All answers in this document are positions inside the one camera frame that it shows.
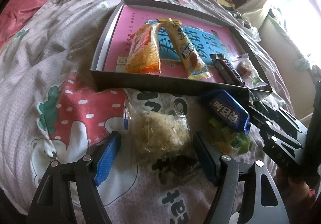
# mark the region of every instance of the clear plastic bag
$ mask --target clear plastic bag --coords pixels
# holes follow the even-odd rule
[[[209,144],[218,148],[222,154],[227,154],[234,158],[241,148],[241,144],[235,141],[238,133],[232,131],[215,118],[211,118],[210,124],[212,129],[211,138],[208,139]]]
[[[187,118],[133,107],[125,101],[125,120],[136,151],[136,161],[186,154],[191,145]]]
[[[247,53],[231,61],[231,64],[242,77],[245,87],[253,89],[268,85],[260,78]]]

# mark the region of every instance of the white wall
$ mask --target white wall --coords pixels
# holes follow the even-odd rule
[[[309,72],[307,70],[298,71],[293,67],[294,61],[298,59],[295,50],[268,18],[263,22],[259,33],[262,39],[259,44],[275,61],[290,93],[296,118],[301,120],[309,116],[313,112],[313,101],[316,92]],[[303,123],[307,125],[309,118],[306,118]]]

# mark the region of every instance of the blue gripper pad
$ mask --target blue gripper pad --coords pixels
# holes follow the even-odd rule
[[[106,139],[106,143],[98,151],[93,164],[96,176],[94,182],[99,186],[108,177],[113,166],[116,155],[121,146],[121,135],[117,131],[113,131]]]

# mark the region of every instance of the yellow snack wrapper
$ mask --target yellow snack wrapper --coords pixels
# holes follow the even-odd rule
[[[152,23],[142,26],[135,34],[126,62],[126,72],[149,74],[161,72],[159,58],[158,30],[161,24]]]
[[[198,55],[189,37],[183,31],[181,21],[172,18],[160,18],[158,21],[166,29],[170,41],[187,72],[187,77],[196,80],[210,78],[211,74],[205,63]]]

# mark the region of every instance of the bread in plastic bag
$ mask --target bread in plastic bag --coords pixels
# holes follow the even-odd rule
[[[153,154],[156,158],[180,155],[190,146],[186,116],[167,115],[133,107],[128,100],[125,103],[132,140],[136,151],[141,155]]]
[[[260,78],[247,53],[231,61],[231,64],[242,77],[245,87],[253,89],[268,85]]]
[[[126,72],[130,73],[160,73],[158,30],[161,25],[151,23],[142,26],[131,35],[133,42],[126,62]]]

